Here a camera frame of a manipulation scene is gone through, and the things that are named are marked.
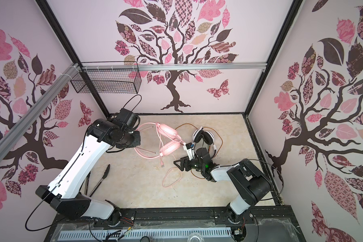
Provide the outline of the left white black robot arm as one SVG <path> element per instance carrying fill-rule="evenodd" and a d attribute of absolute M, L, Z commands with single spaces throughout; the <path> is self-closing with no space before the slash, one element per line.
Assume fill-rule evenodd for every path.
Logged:
<path fill-rule="evenodd" d="M 36 195 L 67 219 L 90 217 L 103 220 L 108 226 L 118 225 L 122 217 L 120 208 L 112 202 L 83 195 L 80 188 L 107 150 L 113 147 L 125 150 L 141 144 L 140 121 L 138 115 L 124 108 L 111 119 L 94 121 L 67 166 L 49 185 L 40 185 Z"/>

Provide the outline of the pink headphones with cable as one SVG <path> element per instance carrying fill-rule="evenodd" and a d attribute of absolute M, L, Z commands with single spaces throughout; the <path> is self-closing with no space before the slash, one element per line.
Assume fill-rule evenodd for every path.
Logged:
<path fill-rule="evenodd" d="M 137 155 L 146 160 L 159 159 L 160 166 L 164 168 L 165 164 L 163 158 L 171 155 L 174 158 L 174 161 L 176 161 L 173 152 L 179 149 L 182 145 L 185 145 L 185 143 L 176 129 L 162 123 L 147 122 L 139 125 L 136 131 L 141 132 L 149 128 L 154 128 L 156 131 L 156 135 L 159 139 L 159 152 L 155 153 L 155 156 L 147 156 L 142 153 L 142 151 L 144 151 L 142 148 L 136 147 L 134 150 Z"/>

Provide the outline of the left aluminium rail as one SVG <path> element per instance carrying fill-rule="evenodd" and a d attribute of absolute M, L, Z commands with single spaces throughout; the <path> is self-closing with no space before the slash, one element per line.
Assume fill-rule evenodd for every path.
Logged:
<path fill-rule="evenodd" d="M 54 97 L 64 88 L 64 86 L 78 74 L 80 67 L 77 63 L 69 66 L 51 85 L 27 113 L 9 130 L 8 134 L 0 140 L 0 163 L 5 156 L 17 144 L 19 139 L 26 133 L 33 122 L 42 114 L 43 110 L 52 102 Z"/>

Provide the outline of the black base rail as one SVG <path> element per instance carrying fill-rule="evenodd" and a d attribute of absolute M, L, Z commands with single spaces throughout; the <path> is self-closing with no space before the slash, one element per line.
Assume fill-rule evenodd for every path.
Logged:
<path fill-rule="evenodd" d="M 116 226 L 95 218 L 56 217 L 45 238 L 56 242 L 61 231 L 164 228 L 230 228 L 232 242 L 304 242 L 305 237 L 290 206 L 257 206 L 232 220 L 226 207 L 122 209 Z"/>

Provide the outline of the back aluminium rail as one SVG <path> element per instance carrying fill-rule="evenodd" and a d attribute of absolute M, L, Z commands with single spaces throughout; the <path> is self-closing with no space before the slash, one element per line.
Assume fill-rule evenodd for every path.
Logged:
<path fill-rule="evenodd" d="M 231 69 L 262 69 L 267 67 L 267 63 L 208 63 L 208 64 L 164 64 L 164 65 L 125 65 L 124 62 L 112 65 L 101 65 L 101 63 L 82 63 L 84 71 L 89 70 L 133 70 L 133 71 L 180 71 L 180 70 L 231 70 Z"/>

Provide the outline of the aluminium rail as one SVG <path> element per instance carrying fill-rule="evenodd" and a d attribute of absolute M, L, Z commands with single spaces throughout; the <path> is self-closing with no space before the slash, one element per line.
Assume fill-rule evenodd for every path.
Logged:
<path fill-rule="evenodd" d="M 101 63 L 82 63 L 84 71 L 89 70 L 133 70 L 133 71 L 180 71 L 180 70 L 231 70 L 231 69 L 262 69 L 267 67 L 267 63 L 208 63 L 208 64 L 164 64 L 164 65 L 125 65 L 124 62 L 112 65 L 101 65 Z"/>
<path fill-rule="evenodd" d="M 19 139 L 26 133 L 33 122 L 42 114 L 43 110 L 52 102 L 54 97 L 64 88 L 64 86 L 78 74 L 80 67 L 77 63 L 69 66 L 51 85 L 27 113 L 9 130 L 8 134 L 0 140 L 0 163 L 5 156 L 17 144 Z"/>

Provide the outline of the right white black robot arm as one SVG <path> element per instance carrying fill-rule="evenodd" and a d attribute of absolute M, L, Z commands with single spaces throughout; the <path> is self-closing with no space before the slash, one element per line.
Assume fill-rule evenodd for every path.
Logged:
<path fill-rule="evenodd" d="M 249 159 L 245 158 L 233 165 L 219 165 L 213 162 L 206 148 L 199 148 L 192 157 L 186 156 L 173 163 L 180 171 L 199 171 L 209 182 L 232 182 L 238 192 L 237 197 L 227 205 L 232 220 L 254 207 L 273 186 Z"/>

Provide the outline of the white black headphones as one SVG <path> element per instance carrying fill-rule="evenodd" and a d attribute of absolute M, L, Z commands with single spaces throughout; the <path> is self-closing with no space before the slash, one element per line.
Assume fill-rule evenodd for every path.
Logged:
<path fill-rule="evenodd" d="M 215 137 L 214 135 L 209 132 L 205 131 L 203 127 L 200 127 L 199 129 L 195 130 L 192 134 L 192 143 L 196 145 L 201 140 L 204 141 L 205 144 L 209 146 L 209 148 L 213 148 L 214 153 L 211 156 L 211 158 L 214 158 L 217 154 L 217 146 L 215 145 Z"/>

